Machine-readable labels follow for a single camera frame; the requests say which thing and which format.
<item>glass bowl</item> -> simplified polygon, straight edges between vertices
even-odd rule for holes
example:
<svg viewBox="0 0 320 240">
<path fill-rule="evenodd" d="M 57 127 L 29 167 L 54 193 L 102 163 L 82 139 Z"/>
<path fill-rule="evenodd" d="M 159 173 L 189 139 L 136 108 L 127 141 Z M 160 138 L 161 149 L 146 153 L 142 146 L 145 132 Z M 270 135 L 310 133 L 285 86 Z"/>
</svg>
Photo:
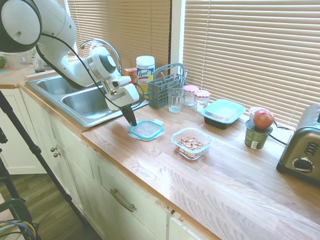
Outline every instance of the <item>glass bowl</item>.
<svg viewBox="0 0 320 240">
<path fill-rule="evenodd" d="M 197 160 L 213 143 L 213 138 L 193 127 L 184 128 L 171 137 L 175 150 L 189 160 Z"/>
</svg>

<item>stainless steel sink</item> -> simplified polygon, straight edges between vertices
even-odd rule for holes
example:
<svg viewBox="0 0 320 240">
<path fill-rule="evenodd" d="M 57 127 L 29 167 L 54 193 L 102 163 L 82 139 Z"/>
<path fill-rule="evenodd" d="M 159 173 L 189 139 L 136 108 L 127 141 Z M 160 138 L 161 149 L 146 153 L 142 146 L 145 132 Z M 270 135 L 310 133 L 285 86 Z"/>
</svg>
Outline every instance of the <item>stainless steel sink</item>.
<svg viewBox="0 0 320 240">
<path fill-rule="evenodd" d="M 68 82 L 61 76 L 40 80 L 37 82 L 37 85 L 52 95 L 72 94 L 85 89 L 83 86 Z"/>
<path fill-rule="evenodd" d="M 104 96 L 96 86 L 82 87 L 61 76 L 32 80 L 26 84 L 86 128 L 122 115 L 121 111 L 111 111 L 108 108 Z M 141 108 L 148 101 L 140 96 L 140 100 L 133 106 L 134 110 L 139 103 L 141 105 L 138 108 Z"/>
</svg>

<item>blue container lid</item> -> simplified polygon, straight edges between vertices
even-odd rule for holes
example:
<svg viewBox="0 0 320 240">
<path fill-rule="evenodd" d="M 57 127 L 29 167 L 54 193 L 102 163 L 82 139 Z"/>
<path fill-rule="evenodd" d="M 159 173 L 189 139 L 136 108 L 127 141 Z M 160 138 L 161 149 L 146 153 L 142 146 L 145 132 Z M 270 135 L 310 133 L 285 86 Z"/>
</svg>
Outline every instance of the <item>blue container lid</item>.
<svg viewBox="0 0 320 240">
<path fill-rule="evenodd" d="M 141 121 L 136 126 L 130 127 L 130 134 L 144 141 L 153 140 L 164 131 L 164 126 L 149 120 Z"/>
<path fill-rule="evenodd" d="M 217 121 L 223 124 L 232 124 L 237 120 L 244 112 L 246 108 L 236 102 L 218 99 L 209 106 L 207 106 L 201 114 L 206 118 Z"/>
</svg>

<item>tripod leg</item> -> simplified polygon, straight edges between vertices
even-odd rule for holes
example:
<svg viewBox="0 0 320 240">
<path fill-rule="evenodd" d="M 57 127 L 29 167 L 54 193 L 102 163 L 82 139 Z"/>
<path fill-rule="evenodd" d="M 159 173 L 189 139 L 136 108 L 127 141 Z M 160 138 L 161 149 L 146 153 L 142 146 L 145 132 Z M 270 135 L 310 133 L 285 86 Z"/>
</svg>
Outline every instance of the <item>tripod leg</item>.
<svg viewBox="0 0 320 240">
<path fill-rule="evenodd" d="M 64 199 L 68 202 L 70 207 L 73 209 L 75 214 L 79 217 L 79 219 L 82 221 L 83 224 L 88 225 L 89 223 L 84 218 L 84 216 L 81 214 L 81 212 L 78 210 L 78 208 L 75 206 L 75 204 L 72 202 L 72 198 L 69 194 L 66 193 L 65 189 L 62 187 L 58 179 L 56 178 L 55 174 L 50 169 L 49 165 L 45 161 L 45 159 L 41 155 L 40 148 L 35 145 L 35 143 L 32 141 L 31 137 L 25 130 L 24 126 L 21 124 L 17 116 L 15 115 L 12 107 L 10 106 L 9 102 L 3 95 L 3 93 L 0 90 L 0 108 L 2 111 L 8 116 L 8 118 L 11 120 L 12 124 L 15 126 L 25 143 L 28 145 L 31 152 L 36 156 L 38 161 L 43 166 L 44 170 L 47 172 L 47 174 L 50 176 L 56 187 L 59 189 L 59 191 L 62 193 Z"/>
<path fill-rule="evenodd" d="M 8 191 L 11 195 L 11 198 L 21 199 L 14 183 L 11 180 L 10 174 L 9 174 L 8 170 L 6 169 L 6 166 L 2 162 L 1 158 L 0 158 L 0 181 L 4 182 L 6 188 L 8 189 Z"/>
</svg>

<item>drawer handle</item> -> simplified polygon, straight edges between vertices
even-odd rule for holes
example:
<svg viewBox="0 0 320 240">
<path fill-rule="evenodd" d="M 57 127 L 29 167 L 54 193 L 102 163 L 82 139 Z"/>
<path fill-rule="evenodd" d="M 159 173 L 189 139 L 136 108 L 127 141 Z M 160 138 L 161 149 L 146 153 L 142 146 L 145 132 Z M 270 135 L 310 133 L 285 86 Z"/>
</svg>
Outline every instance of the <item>drawer handle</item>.
<svg viewBox="0 0 320 240">
<path fill-rule="evenodd" d="M 129 210 L 130 212 L 134 212 L 136 210 L 135 205 L 132 203 L 130 205 L 125 204 L 117 195 L 116 193 L 118 192 L 118 190 L 115 189 L 110 189 L 110 193 L 111 195 L 115 198 L 115 200 L 117 200 L 118 203 L 120 203 L 125 209 Z"/>
</svg>

